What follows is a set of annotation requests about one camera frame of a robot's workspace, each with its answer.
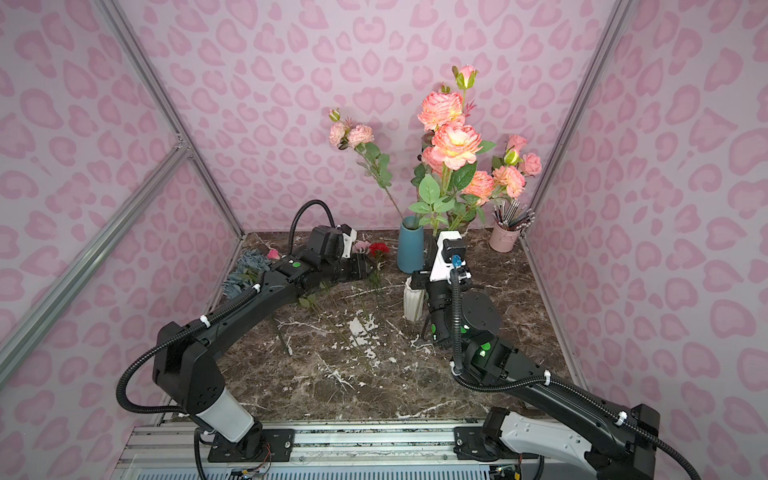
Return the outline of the white ribbed ceramic vase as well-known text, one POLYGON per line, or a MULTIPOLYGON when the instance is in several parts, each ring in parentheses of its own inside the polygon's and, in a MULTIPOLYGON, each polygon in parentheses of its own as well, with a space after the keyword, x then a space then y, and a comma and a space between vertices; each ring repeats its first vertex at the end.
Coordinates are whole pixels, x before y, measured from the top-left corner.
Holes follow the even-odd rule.
POLYGON ((426 297, 424 288, 418 288, 417 282, 409 277, 403 291, 403 315, 409 322, 417 322, 422 315, 426 297))

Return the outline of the light pink carnation flower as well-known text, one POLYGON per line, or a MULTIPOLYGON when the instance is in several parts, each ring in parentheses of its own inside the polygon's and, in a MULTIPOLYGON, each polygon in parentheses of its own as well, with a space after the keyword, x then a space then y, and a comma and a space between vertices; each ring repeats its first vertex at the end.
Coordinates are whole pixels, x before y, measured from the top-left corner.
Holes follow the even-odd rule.
POLYGON ((361 253, 361 254, 368 254, 370 252, 371 243, 368 241, 360 240, 356 241, 353 245, 352 252, 353 253, 361 253))

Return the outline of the teal cylindrical vase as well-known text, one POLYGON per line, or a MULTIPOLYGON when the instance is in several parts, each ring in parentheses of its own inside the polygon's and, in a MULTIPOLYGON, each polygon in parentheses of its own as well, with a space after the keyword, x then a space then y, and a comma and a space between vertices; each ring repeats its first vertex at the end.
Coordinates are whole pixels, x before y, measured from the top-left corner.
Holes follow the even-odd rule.
POLYGON ((406 274, 419 271, 424 265, 424 228, 415 216, 405 217, 399 229, 397 267, 406 274))

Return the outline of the large pink peony branch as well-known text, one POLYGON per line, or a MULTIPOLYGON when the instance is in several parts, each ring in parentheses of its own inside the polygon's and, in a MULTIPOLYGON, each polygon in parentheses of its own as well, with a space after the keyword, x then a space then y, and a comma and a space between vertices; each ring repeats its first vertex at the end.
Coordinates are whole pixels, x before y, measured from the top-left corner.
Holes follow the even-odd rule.
POLYGON ((518 148, 508 148, 503 157, 492 158, 490 170, 467 164, 454 172, 447 190, 454 200, 447 213, 448 229, 465 231, 475 221, 483 224, 492 204, 518 199, 526 190, 527 177, 540 172, 538 157, 534 155, 533 160, 530 173, 528 157, 518 148))

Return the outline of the pale pink peony branch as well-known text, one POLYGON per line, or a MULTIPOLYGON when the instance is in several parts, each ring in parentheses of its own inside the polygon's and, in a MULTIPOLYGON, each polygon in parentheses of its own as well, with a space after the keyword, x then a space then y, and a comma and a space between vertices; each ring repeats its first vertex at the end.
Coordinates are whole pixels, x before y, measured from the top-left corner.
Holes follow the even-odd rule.
POLYGON ((357 164, 385 192, 400 221, 403 221, 405 215, 390 192, 393 180, 389 170, 390 155, 383 153, 375 143, 373 128, 363 123, 356 123, 351 118, 343 118, 338 108, 330 109, 328 117, 331 121, 328 134, 330 145, 339 151, 352 151, 360 157, 357 164))

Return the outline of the coral peony flower branch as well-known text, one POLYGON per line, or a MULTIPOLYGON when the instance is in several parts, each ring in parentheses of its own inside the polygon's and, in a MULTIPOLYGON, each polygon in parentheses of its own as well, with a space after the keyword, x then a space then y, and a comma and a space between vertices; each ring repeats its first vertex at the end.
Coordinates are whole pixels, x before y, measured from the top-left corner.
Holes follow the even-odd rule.
POLYGON ((417 189, 417 200, 410 210, 419 217, 418 225, 430 225, 436 233, 447 222, 448 208, 446 186, 442 178, 443 166, 434 159, 433 148, 426 148, 420 155, 420 165, 415 169, 412 183, 417 189))

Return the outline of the light pink rose with stem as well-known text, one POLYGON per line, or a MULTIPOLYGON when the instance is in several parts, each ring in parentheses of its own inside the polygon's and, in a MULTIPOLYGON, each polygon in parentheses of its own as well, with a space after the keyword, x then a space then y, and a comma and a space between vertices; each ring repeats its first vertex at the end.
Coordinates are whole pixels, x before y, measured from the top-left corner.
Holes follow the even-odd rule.
POLYGON ((525 176, 537 176, 542 172, 541 159, 534 153, 527 153, 522 156, 520 171, 525 176))

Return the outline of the pink rose with long stem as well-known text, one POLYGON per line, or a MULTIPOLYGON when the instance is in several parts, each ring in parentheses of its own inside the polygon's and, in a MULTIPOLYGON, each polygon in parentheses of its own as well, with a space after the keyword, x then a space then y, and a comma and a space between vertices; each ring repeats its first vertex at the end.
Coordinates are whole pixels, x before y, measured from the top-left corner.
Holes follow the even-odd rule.
POLYGON ((521 135, 511 135, 507 141, 506 151, 515 151, 520 153, 521 150, 527 145, 528 141, 521 135))

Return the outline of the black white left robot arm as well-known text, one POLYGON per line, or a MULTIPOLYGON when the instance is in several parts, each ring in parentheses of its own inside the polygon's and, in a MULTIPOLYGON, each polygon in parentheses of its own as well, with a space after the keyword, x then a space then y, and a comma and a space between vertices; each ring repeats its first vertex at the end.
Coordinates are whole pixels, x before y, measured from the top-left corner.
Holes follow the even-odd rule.
POLYGON ((213 433, 218 450, 231 448, 244 460, 268 456, 261 423, 228 390, 217 361, 281 307, 321 286, 366 278, 372 264, 366 254, 354 251, 356 240, 355 229, 330 220, 315 227, 304 245, 291 246, 236 297, 185 325, 163 326, 156 345, 118 380, 120 407, 136 414, 184 414, 201 431, 213 433), (171 397, 172 405, 139 405, 129 399, 128 384, 146 363, 152 365, 152 380, 171 397))

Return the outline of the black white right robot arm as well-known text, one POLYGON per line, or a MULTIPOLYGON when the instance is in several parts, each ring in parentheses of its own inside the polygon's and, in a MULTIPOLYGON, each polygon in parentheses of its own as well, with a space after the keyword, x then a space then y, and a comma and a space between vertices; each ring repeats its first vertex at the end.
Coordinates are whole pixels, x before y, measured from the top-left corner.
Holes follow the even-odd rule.
POLYGON ((502 451, 531 453, 575 465, 598 479, 652 479, 663 452, 691 479, 700 474, 680 452, 658 436, 659 413, 645 404, 626 407, 596 396, 552 373, 497 336, 500 320, 492 301, 474 299, 466 268, 446 280, 426 271, 410 277, 427 295, 429 330, 435 344, 451 351, 451 374, 462 387, 503 393, 523 400, 556 420, 548 428, 492 408, 483 425, 493 456, 502 451))

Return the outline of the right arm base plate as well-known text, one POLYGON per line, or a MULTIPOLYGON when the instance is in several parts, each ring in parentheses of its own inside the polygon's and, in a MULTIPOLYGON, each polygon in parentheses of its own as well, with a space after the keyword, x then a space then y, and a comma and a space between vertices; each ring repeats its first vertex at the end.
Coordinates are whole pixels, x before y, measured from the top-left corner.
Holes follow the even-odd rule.
POLYGON ((500 443, 488 439, 479 424, 469 424, 453 428, 454 454, 458 460, 477 462, 496 462, 500 460, 537 460, 536 454, 519 454, 500 443))

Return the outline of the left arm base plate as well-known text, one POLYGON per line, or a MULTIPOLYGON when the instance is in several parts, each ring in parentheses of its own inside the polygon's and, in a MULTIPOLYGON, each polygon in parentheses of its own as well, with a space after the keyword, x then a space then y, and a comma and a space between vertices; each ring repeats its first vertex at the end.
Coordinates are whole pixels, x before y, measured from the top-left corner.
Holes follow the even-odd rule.
POLYGON ((288 462, 294 442, 294 429, 264 429, 260 425, 252 427, 237 443, 230 442, 221 433, 215 433, 207 461, 253 465, 264 460, 288 462))

